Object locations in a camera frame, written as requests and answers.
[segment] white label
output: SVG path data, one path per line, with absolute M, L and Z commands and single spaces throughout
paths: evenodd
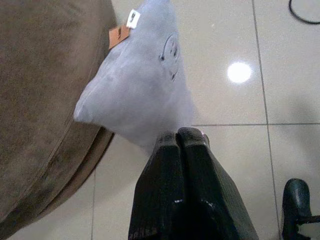
M 141 14 L 139 12 L 132 9 L 129 14 L 128 22 L 126 23 L 126 27 L 130 29 L 135 29 L 137 27 L 140 15 Z

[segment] floor tile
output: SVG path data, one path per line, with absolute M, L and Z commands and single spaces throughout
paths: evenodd
M 254 0 L 270 123 L 320 123 L 320 27 L 291 16 L 288 0 Z
M 266 126 L 200 127 L 235 182 L 261 240 L 279 239 Z
M 282 218 L 283 191 L 291 178 L 306 181 L 313 215 L 320 215 L 320 125 L 270 126 L 278 214 Z
M 93 240 L 128 238 L 134 191 L 149 158 L 116 135 L 95 173 Z
M 8 240 L 90 240 L 94 183 L 92 174 L 64 204 Z
M 118 23 L 142 0 L 113 1 Z M 187 84 L 197 108 L 194 124 L 266 123 L 251 0 L 172 0 L 175 5 Z M 228 79 L 228 67 L 242 62 L 251 78 Z

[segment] black cable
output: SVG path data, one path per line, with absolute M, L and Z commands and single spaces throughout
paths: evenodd
M 292 14 L 292 16 L 294 16 L 296 19 L 298 19 L 299 21 L 301 21 L 305 24 L 313 24 L 313 25 L 320 24 L 320 21 L 309 21 L 309 20 L 306 20 L 306 19 L 298 16 L 298 14 L 292 9 L 292 0 L 289 1 L 289 10 L 290 10 L 290 13 Z

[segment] suede upholstery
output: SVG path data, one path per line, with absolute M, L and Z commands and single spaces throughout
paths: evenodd
M 111 140 L 73 110 L 114 25 L 110 0 L 0 1 L 0 240 L 70 197 Z

